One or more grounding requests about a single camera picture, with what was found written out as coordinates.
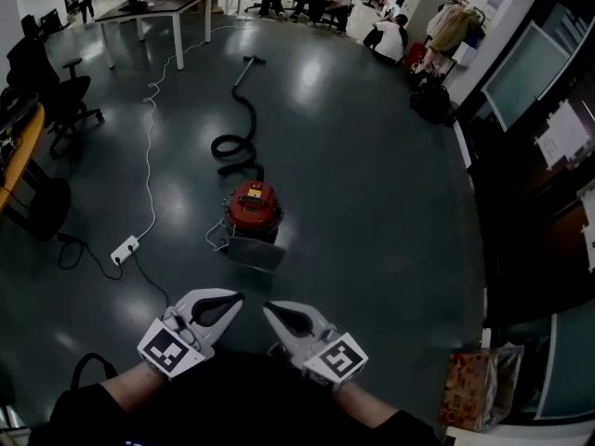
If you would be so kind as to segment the person's left forearm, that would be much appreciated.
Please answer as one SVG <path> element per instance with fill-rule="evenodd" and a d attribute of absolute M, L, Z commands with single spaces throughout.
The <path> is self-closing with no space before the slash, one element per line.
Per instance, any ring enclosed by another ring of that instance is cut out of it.
<path fill-rule="evenodd" d="M 134 412 L 165 384 L 165 378 L 147 362 L 100 383 L 127 413 Z"/>

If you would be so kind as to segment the person's right forearm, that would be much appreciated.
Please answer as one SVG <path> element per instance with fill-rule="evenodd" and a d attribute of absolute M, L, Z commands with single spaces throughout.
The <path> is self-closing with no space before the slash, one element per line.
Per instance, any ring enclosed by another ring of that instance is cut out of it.
<path fill-rule="evenodd" d="M 399 409 L 354 382 L 342 385 L 333 394 L 333 400 L 352 419 L 372 429 L 381 426 L 399 412 Z"/>

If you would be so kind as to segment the dark-topped table with white legs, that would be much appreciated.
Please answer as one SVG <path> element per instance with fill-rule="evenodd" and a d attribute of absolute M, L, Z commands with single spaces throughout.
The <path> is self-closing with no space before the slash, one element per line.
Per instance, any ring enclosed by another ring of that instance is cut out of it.
<path fill-rule="evenodd" d="M 211 41 L 212 34 L 212 0 L 144 0 L 144 4 L 128 4 L 125 2 L 120 6 L 99 16 L 95 22 L 99 24 L 99 34 L 103 44 L 103 54 L 108 67 L 112 70 L 115 64 L 108 43 L 106 25 L 108 22 L 121 22 L 134 20 L 137 24 L 138 38 L 140 42 L 145 39 L 142 21 L 145 19 L 164 18 L 172 19 L 174 34 L 175 59 L 179 71 L 185 68 L 184 50 L 182 47 L 181 15 L 194 7 L 204 5 L 205 11 L 205 42 Z"/>

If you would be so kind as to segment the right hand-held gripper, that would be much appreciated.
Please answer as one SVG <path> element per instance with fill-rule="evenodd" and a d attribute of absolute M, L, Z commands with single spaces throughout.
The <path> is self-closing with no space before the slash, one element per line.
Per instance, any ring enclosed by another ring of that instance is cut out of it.
<path fill-rule="evenodd" d="M 341 334 L 316 308 L 293 301 L 269 301 L 262 309 L 291 363 L 305 378 L 327 390 L 338 391 L 367 364 L 368 356 L 355 339 Z"/>

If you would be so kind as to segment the red vacuum cleaner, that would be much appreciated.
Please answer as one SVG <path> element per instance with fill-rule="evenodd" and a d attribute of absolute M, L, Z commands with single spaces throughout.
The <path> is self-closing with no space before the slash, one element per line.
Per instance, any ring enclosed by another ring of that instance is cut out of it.
<path fill-rule="evenodd" d="M 231 194 L 224 212 L 230 235 L 275 244 L 284 211 L 270 184 L 245 181 Z"/>

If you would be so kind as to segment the white paper sheet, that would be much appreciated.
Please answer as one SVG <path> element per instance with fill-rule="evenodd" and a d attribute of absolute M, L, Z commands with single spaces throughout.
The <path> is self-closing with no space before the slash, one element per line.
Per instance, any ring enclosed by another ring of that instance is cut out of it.
<path fill-rule="evenodd" d="M 588 270 L 595 272 L 595 178 L 588 185 L 577 193 L 577 199 L 584 209 L 587 224 L 581 229 L 583 234 L 587 256 Z"/>
<path fill-rule="evenodd" d="M 565 99 L 546 121 L 545 131 L 534 138 L 546 169 L 576 163 L 595 151 L 595 112 L 582 98 Z"/>

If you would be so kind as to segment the white-framed glass panel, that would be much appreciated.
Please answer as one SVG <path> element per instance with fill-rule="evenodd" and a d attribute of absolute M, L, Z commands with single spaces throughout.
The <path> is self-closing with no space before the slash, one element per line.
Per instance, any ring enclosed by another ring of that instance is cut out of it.
<path fill-rule="evenodd" d="M 546 91 L 577 47 L 557 25 L 550 32 L 531 22 L 482 92 L 503 131 Z"/>

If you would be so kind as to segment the round wooden table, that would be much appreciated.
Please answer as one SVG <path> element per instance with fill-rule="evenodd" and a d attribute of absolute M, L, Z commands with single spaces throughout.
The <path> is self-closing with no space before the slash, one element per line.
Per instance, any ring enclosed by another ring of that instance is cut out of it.
<path fill-rule="evenodd" d="M 33 159 L 45 121 L 45 108 L 36 93 L 17 97 L 0 116 L 0 215 L 39 241 L 47 241 L 58 233 L 71 202 L 66 180 L 49 177 Z M 10 204 L 17 199 L 14 192 L 21 182 L 33 190 L 26 215 Z"/>

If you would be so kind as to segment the rack of hanging clothes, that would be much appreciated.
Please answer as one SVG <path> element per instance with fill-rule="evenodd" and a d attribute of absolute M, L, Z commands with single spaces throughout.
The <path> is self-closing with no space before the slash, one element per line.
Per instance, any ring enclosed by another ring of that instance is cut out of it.
<path fill-rule="evenodd" d="M 486 20 L 482 10 L 465 0 L 446 0 L 428 23 L 425 46 L 432 56 L 445 59 L 452 59 L 464 46 L 478 49 Z"/>

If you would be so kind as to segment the black office chair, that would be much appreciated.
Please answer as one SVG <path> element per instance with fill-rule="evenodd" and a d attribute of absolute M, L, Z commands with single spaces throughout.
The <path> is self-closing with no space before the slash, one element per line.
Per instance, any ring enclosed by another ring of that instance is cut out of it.
<path fill-rule="evenodd" d="M 46 111 L 45 126 L 55 134 L 49 154 L 56 159 L 60 156 L 57 145 L 67 132 L 79 137 L 75 127 L 77 122 L 94 116 L 101 123 L 104 117 L 101 110 L 89 109 L 85 105 L 91 78 L 76 74 L 76 66 L 82 60 L 75 58 L 64 62 L 62 67 L 69 71 L 70 77 L 60 79 L 47 57 L 43 42 L 33 30 L 33 18 L 26 17 L 23 24 L 23 38 L 7 53 L 7 83 L 18 95 L 37 95 Z"/>

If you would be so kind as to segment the metal vacuum wand with nozzle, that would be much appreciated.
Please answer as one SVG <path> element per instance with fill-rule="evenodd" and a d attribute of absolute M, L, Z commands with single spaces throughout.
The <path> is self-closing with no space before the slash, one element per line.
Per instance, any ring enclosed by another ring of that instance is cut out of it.
<path fill-rule="evenodd" d="M 258 57 L 257 55 L 252 55 L 252 56 L 244 56 L 243 60 L 245 62 L 245 65 L 243 67 L 242 72 L 240 73 L 240 75 L 237 77 L 236 81 L 234 82 L 233 86 L 232 86 L 232 90 L 233 91 L 237 91 L 239 89 L 240 84 L 242 83 L 242 81 L 244 80 L 246 74 L 248 73 L 248 71 L 255 65 L 264 65 L 267 61 L 263 58 Z"/>

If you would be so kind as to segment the person's black clothing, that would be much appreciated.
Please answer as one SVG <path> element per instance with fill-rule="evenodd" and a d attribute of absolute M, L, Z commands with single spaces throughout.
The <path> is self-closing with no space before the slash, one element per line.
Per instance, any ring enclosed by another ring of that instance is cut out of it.
<path fill-rule="evenodd" d="M 71 387 L 28 446 L 443 446 L 399 410 L 377 428 L 344 413 L 330 390 L 271 356 L 220 353 L 125 412 L 100 383 Z"/>

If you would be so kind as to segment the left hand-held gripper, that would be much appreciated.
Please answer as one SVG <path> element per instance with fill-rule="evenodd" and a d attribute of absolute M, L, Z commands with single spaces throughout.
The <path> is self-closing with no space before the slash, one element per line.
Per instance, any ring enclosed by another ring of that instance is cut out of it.
<path fill-rule="evenodd" d="M 140 340 L 141 358 L 168 380 L 215 357 L 217 343 L 244 306 L 245 297 L 222 288 L 195 289 L 154 320 Z"/>

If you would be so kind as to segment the white power strip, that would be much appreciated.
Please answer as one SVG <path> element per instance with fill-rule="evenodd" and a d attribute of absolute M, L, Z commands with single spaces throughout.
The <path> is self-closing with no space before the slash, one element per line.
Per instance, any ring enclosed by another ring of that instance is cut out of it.
<path fill-rule="evenodd" d="M 139 240 L 134 235 L 129 236 L 112 253 L 114 265 L 122 266 L 139 249 Z"/>

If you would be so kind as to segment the black backpack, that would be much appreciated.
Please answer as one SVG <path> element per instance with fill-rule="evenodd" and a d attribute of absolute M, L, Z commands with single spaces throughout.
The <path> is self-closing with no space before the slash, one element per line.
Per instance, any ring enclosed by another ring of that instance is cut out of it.
<path fill-rule="evenodd" d="M 436 124 L 447 121 L 452 109 L 450 95 L 439 78 L 425 72 L 415 74 L 410 108 L 421 118 Z"/>

